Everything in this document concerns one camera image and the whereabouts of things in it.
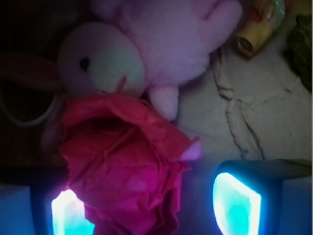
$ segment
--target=stitched mouth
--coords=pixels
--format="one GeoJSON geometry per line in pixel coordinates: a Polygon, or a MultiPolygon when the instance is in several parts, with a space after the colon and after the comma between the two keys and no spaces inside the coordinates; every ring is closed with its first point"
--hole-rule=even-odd
{"type": "Polygon", "coordinates": [[[122,77],[122,80],[119,82],[116,93],[121,93],[125,84],[127,82],[127,76],[122,77]]]}
{"type": "Polygon", "coordinates": [[[123,76],[121,81],[118,83],[118,87],[117,87],[116,91],[113,93],[109,93],[109,92],[106,92],[106,91],[101,90],[101,89],[97,89],[97,91],[101,94],[104,94],[104,95],[120,94],[122,92],[123,88],[125,87],[126,82],[127,82],[127,76],[123,76]]]}

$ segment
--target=bunny ear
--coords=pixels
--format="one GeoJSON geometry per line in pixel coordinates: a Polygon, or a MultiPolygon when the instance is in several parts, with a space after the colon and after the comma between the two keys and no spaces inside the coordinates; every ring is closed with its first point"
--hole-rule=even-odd
{"type": "Polygon", "coordinates": [[[56,63],[35,55],[0,53],[0,79],[38,91],[64,90],[56,63]]]}

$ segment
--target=green fabric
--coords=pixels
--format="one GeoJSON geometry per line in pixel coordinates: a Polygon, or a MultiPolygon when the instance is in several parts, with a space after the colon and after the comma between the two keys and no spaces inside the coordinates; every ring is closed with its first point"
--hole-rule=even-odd
{"type": "Polygon", "coordinates": [[[287,45],[302,84],[312,93],[312,15],[298,15],[296,21],[297,26],[287,37],[287,45]]]}

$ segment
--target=pink fur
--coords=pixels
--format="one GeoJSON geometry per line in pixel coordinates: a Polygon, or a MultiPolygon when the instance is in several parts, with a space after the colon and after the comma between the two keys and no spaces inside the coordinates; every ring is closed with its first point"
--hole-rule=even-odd
{"type": "Polygon", "coordinates": [[[120,11],[118,26],[139,48],[149,86],[181,85],[203,73],[242,12],[236,0],[128,0],[120,11]]]}

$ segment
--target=plush toy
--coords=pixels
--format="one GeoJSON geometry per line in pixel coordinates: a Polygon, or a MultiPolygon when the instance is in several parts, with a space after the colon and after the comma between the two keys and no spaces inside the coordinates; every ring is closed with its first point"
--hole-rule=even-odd
{"type": "Polygon", "coordinates": [[[74,97],[147,91],[168,120],[178,86],[205,71],[242,12],[236,0],[93,0],[91,8],[110,24],[87,23],[65,40],[58,65],[67,89],[74,97]]]}

